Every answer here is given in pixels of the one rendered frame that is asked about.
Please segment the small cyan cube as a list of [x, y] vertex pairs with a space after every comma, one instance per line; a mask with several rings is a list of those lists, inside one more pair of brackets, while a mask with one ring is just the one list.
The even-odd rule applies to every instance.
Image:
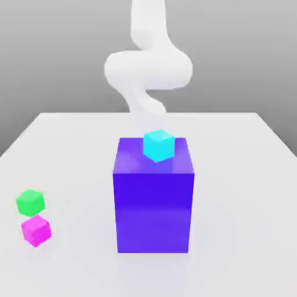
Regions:
[[175, 137], [163, 130], [143, 136], [143, 154], [154, 162], [165, 161], [175, 155]]

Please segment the small green cube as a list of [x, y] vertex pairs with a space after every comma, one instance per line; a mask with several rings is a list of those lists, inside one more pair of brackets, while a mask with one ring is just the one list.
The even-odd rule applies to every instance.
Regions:
[[22, 192], [16, 198], [18, 212], [33, 217], [45, 209], [44, 194], [32, 189]]

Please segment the large purple box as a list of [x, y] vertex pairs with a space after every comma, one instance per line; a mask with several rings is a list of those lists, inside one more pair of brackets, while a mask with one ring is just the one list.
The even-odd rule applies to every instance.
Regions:
[[194, 168], [187, 141], [175, 155], [154, 162], [143, 139], [119, 140], [113, 169], [119, 253], [186, 253], [189, 250]]

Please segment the small magenta cube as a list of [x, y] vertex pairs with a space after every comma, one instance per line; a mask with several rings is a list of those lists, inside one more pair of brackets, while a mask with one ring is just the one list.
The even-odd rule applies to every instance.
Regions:
[[24, 239], [32, 246], [38, 247], [52, 236], [49, 222], [35, 215], [21, 224]]

